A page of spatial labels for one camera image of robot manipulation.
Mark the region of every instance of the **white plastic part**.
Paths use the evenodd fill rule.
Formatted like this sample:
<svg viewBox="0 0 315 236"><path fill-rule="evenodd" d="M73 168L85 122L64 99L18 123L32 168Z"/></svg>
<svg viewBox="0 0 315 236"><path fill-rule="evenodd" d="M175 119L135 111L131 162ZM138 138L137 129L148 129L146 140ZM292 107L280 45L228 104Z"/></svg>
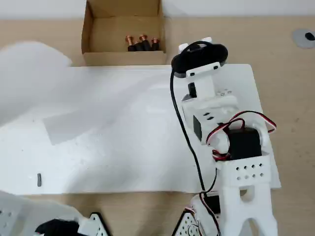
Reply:
<svg viewBox="0 0 315 236"><path fill-rule="evenodd" d="M212 42L212 37L205 37L201 41L205 41L205 42L211 43Z"/></svg>
<svg viewBox="0 0 315 236"><path fill-rule="evenodd" d="M103 222L101 221L97 214L92 214L90 216L90 219L98 224L98 230L95 236L108 236L108 233L103 226Z"/></svg>
<svg viewBox="0 0 315 236"><path fill-rule="evenodd" d="M97 235L99 223L94 220L84 218L80 222L78 233L82 235Z"/></svg>
<svg viewBox="0 0 315 236"><path fill-rule="evenodd" d="M52 201L32 201L0 191L0 235L32 236L36 228L52 219L73 220L83 232L95 236L95 225L88 222L75 208Z"/></svg>
<svg viewBox="0 0 315 236"><path fill-rule="evenodd" d="M217 163L221 208L220 230L223 236L239 235L243 224L253 219L265 236L277 236L272 213L270 156L264 154ZM240 196L240 189L246 189Z"/></svg>
<svg viewBox="0 0 315 236"><path fill-rule="evenodd" d="M199 236L197 221L191 213L185 213L174 236Z"/></svg>
<svg viewBox="0 0 315 236"><path fill-rule="evenodd" d="M215 134L213 138L210 138L209 142L211 143L211 147L219 153L227 153L230 147L228 136L223 131L219 131Z"/></svg>
<svg viewBox="0 0 315 236"><path fill-rule="evenodd" d="M183 43L178 46L178 53L181 53L186 47L188 47L187 43Z"/></svg>

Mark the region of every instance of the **black cable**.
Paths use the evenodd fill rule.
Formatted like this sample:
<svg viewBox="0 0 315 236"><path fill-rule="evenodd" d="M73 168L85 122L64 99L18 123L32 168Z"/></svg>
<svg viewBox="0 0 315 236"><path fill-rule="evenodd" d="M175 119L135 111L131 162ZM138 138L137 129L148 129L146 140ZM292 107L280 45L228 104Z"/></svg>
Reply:
<svg viewBox="0 0 315 236"><path fill-rule="evenodd" d="M192 152L193 158L195 159L195 163L196 163L196 167L197 167L197 171L198 171L198 176L199 176L199 180L200 180L201 189L202 189L203 191L205 191L206 189L205 189L205 185L204 185L204 183L203 183L203 179L202 179L202 175L201 175L201 170L200 170L198 158L197 158L197 155L196 155L194 149L193 149L192 146L191 146L191 143L190 143L188 134L187 134L187 132L186 132L186 130L185 130L185 126L184 126L184 123L183 123L181 114L180 114L180 112L179 112L179 110L178 110L178 107L177 107L177 103L176 103L176 99L175 99L175 94L174 94L174 74L175 74L175 71L172 70L171 78L170 78L170 86L169 86L169 87L170 87L170 91L171 91L172 102L173 102L173 105L174 105L174 109L175 109L175 112L176 112L176 115L177 115L179 124L181 125L181 128L182 128L182 131L183 131L183 133L184 133L186 142L187 142L187 144L188 144L188 147L189 147L190 151Z"/></svg>
<svg viewBox="0 0 315 236"><path fill-rule="evenodd" d="M200 193L209 193L211 192L211 190L213 189L213 187L215 186L215 183L217 181L217 176L218 176L218 169L216 168L216 174L215 174L215 178L213 179L213 182L211 184L211 187L207 190L207 191L202 191Z"/></svg>

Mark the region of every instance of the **black plastic piece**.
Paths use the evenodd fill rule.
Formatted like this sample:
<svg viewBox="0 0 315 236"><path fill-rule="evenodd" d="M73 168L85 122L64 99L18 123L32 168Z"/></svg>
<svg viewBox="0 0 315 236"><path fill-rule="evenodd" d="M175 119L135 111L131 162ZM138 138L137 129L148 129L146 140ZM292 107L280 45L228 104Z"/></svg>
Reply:
<svg viewBox="0 0 315 236"><path fill-rule="evenodd" d="M53 219L38 226L35 232L45 236L79 236L78 229L76 221Z"/></svg>
<svg viewBox="0 0 315 236"><path fill-rule="evenodd" d="M128 46L128 52L136 52L136 47L134 45Z"/></svg>
<svg viewBox="0 0 315 236"><path fill-rule="evenodd" d="M152 43L152 51L160 51L159 43Z"/></svg>
<svg viewBox="0 0 315 236"><path fill-rule="evenodd" d="M309 41L315 41L315 36L311 33L308 32L305 34L305 37L309 40Z"/></svg>
<svg viewBox="0 0 315 236"><path fill-rule="evenodd" d="M196 134L197 138L201 141L202 139L201 124L195 116L193 116L193 131Z"/></svg>
<svg viewBox="0 0 315 236"><path fill-rule="evenodd" d="M221 208L220 208L220 198L218 195L216 196L206 196L204 198L206 204L208 207L213 211L214 214L220 214Z"/></svg>
<svg viewBox="0 0 315 236"><path fill-rule="evenodd" d="M189 83L188 84L188 91L189 91L189 95L191 96L191 98L197 97L197 91L196 91L195 83Z"/></svg>
<svg viewBox="0 0 315 236"><path fill-rule="evenodd" d="M134 46L136 47L136 50L137 51L144 51L144 48L143 48L143 44L138 42L138 43L135 43Z"/></svg>
<svg viewBox="0 0 315 236"><path fill-rule="evenodd" d="M143 40L142 45L143 45L144 51L152 51L151 45L148 42L148 40Z"/></svg>
<svg viewBox="0 0 315 236"><path fill-rule="evenodd" d="M230 160L239 160L261 156L259 133L253 128L224 130L229 138Z"/></svg>
<svg viewBox="0 0 315 236"><path fill-rule="evenodd" d="M223 66L227 56L228 50L222 44L207 43L204 47L188 50L175 56L172 60L172 69L175 71L175 76L184 78L188 70L200 66L214 62L219 62Z"/></svg>

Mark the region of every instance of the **small black object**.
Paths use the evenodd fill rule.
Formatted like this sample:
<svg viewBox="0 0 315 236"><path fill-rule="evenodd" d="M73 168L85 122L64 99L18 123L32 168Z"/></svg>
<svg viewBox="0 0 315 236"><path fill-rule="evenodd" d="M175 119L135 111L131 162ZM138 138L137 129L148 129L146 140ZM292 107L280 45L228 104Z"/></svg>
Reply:
<svg viewBox="0 0 315 236"><path fill-rule="evenodd" d="M141 42L137 42L134 44L136 47L136 51L144 51L143 44Z"/></svg>
<svg viewBox="0 0 315 236"><path fill-rule="evenodd" d="M136 47L134 45L128 46L128 52L136 52Z"/></svg>
<svg viewBox="0 0 315 236"><path fill-rule="evenodd" d="M214 214L220 214L220 199L219 196L206 196L204 197L204 200L208 207L213 211Z"/></svg>
<svg viewBox="0 0 315 236"><path fill-rule="evenodd" d="M201 124L195 116L193 116L193 131L196 134L197 138L201 141L202 139Z"/></svg>
<svg viewBox="0 0 315 236"><path fill-rule="evenodd" d="M45 236L79 236L78 229L78 222L53 219L38 226L35 232Z"/></svg>
<svg viewBox="0 0 315 236"><path fill-rule="evenodd" d="M244 129L224 129L226 132L231 154L230 160L239 160L261 156L260 137L257 130L246 127Z"/></svg>
<svg viewBox="0 0 315 236"><path fill-rule="evenodd" d="M305 34L305 37L309 40L309 41L315 41L315 36L311 33L308 32Z"/></svg>
<svg viewBox="0 0 315 236"><path fill-rule="evenodd" d="M40 173L37 174L37 186L41 187L41 174Z"/></svg>
<svg viewBox="0 0 315 236"><path fill-rule="evenodd" d="M142 45L143 45L144 51L152 51L151 45L148 42L148 40L143 40Z"/></svg>
<svg viewBox="0 0 315 236"><path fill-rule="evenodd" d="M195 87L195 83L189 83L188 84L188 91L191 98L197 97L197 91Z"/></svg>

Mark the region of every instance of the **black cylinder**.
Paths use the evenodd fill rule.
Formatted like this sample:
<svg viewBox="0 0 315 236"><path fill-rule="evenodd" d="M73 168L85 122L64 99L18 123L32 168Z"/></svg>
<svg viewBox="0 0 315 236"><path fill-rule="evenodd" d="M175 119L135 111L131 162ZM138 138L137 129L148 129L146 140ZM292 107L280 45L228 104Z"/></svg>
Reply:
<svg viewBox="0 0 315 236"><path fill-rule="evenodd" d="M151 51L151 46L148 40L143 40L142 45L143 45L144 51Z"/></svg>
<svg viewBox="0 0 315 236"><path fill-rule="evenodd" d="M137 51L137 50L136 50L136 47L134 45L128 46L128 52L135 52L135 51Z"/></svg>
<svg viewBox="0 0 315 236"><path fill-rule="evenodd" d="M137 51L144 51L144 48L143 48L143 44L142 43L135 43L134 46L136 47L136 50Z"/></svg>
<svg viewBox="0 0 315 236"><path fill-rule="evenodd" d="M152 51L159 51L159 43L152 43Z"/></svg>

